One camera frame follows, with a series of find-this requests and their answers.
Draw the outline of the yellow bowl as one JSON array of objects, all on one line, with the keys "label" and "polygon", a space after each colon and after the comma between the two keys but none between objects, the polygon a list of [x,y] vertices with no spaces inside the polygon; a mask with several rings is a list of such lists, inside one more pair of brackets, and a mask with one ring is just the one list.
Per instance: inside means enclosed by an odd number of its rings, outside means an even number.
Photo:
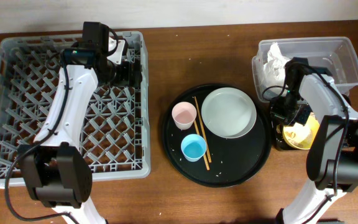
[{"label": "yellow bowl", "polygon": [[319,129],[319,122],[314,113],[310,113],[305,125],[295,123],[293,126],[283,127],[284,141],[291,147],[309,150]]}]

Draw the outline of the white paper napkin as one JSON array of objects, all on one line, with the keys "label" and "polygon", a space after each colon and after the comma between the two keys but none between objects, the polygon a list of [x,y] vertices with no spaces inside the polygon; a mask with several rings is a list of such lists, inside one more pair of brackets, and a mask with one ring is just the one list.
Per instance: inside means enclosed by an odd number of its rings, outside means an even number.
[{"label": "white paper napkin", "polygon": [[285,64],[291,60],[281,53],[277,42],[274,42],[267,52],[267,63],[264,63],[264,85],[282,86],[285,80]]}]

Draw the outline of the grey round plate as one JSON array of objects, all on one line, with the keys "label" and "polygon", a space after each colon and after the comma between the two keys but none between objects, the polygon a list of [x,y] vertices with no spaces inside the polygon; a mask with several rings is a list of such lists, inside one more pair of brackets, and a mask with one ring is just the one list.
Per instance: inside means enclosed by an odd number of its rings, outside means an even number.
[{"label": "grey round plate", "polygon": [[237,88],[224,87],[207,95],[201,106],[201,117],[214,135],[235,139],[254,127],[257,110],[249,95]]}]

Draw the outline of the pink plastic cup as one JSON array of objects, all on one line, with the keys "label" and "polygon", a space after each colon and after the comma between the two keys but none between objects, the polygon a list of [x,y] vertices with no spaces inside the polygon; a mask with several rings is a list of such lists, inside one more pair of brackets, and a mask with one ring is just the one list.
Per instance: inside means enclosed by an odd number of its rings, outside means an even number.
[{"label": "pink plastic cup", "polygon": [[172,109],[172,118],[180,130],[189,129],[193,125],[196,116],[195,106],[186,101],[177,103]]}]

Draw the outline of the blue plastic cup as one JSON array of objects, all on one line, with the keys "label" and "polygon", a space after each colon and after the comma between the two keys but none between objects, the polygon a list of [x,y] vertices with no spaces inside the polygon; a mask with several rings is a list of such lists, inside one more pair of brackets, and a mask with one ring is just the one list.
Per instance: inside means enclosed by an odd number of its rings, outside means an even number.
[{"label": "blue plastic cup", "polygon": [[206,153],[206,141],[198,134],[189,134],[181,142],[181,151],[190,162],[196,162]]}]

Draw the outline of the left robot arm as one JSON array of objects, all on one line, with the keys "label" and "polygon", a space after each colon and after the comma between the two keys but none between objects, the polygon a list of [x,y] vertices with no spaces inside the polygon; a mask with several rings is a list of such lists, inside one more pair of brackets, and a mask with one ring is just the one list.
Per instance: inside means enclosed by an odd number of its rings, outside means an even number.
[{"label": "left robot arm", "polygon": [[92,171],[79,152],[88,104],[100,85],[140,88],[141,61],[128,59],[129,44],[107,25],[84,22],[80,41],[57,53],[58,87],[47,118],[31,145],[18,148],[18,167],[32,200],[67,223],[106,223],[90,195]]}]

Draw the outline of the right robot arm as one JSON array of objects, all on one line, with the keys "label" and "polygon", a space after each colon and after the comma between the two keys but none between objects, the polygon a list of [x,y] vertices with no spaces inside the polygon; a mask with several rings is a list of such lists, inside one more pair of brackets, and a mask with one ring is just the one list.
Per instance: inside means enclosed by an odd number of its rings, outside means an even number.
[{"label": "right robot arm", "polygon": [[358,112],[334,84],[328,69],[294,57],[285,66],[278,96],[270,99],[274,126],[306,124],[313,113],[319,129],[306,158],[308,179],[275,223],[318,223],[338,199],[358,187]]}]

